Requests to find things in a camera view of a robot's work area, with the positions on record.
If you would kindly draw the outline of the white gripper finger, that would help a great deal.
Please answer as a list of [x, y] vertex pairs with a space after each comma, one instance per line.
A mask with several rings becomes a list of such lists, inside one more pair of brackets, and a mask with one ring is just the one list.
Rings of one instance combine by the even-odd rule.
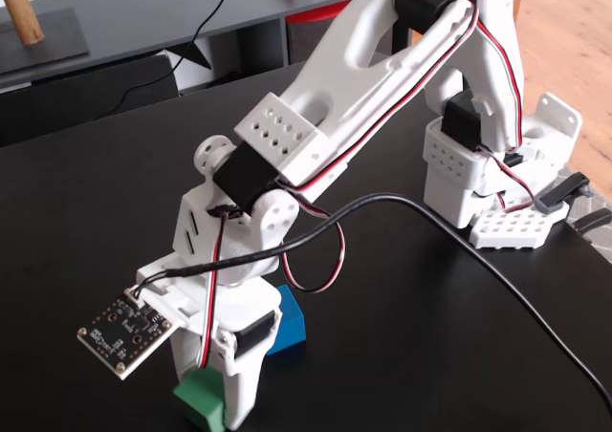
[[230, 340], [212, 340], [212, 367], [223, 376], [226, 428], [239, 428], [253, 409], [263, 360], [272, 348], [276, 334], [269, 334], [245, 354], [235, 357]]
[[179, 328], [170, 337], [170, 344], [177, 378], [179, 382], [182, 382], [199, 366], [202, 337]]

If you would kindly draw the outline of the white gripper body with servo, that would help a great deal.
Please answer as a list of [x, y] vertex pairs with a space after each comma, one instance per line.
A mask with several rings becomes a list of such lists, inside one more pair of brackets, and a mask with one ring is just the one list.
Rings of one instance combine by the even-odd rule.
[[148, 305], [162, 314], [176, 328], [202, 337], [206, 325], [212, 325], [212, 340], [225, 336], [235, 357], [245, 354], [269, 334], [278, 332], [282, 312], [281, 293], [262, 277], [238, 285], [211, 286], [208, 273], [191, 277], [166, 277], [169, 270], [184, 265], [176, 253], [146, 265], [137, 271], [136, 303]]

